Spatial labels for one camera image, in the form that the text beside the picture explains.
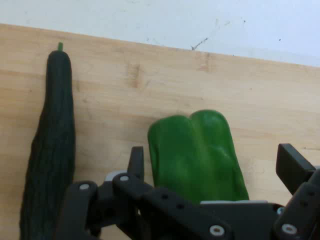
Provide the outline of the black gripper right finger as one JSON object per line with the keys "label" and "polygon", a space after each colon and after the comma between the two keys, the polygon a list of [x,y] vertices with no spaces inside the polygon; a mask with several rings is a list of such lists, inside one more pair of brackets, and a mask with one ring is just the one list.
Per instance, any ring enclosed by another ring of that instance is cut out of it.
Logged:
{"label": "black gripper right finger", "polygon": [[273,224],[278,240],[320,238],[320,170],[291,144],[278,145],[276,174],[292,194]]}

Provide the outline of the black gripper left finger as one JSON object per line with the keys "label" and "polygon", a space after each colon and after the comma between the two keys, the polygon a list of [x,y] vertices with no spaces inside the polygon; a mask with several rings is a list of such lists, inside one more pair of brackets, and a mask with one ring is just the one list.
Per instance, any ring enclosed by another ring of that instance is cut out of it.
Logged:
{"label": "black gripper left finger", "polygon": [[176,193],[144,182],[144,151],[133,147],[127,171],[97,185],[71,184],[54,234],[56,240],[97,240],[115,225],[132,240],[231,240],[233,230],[213,213]]}

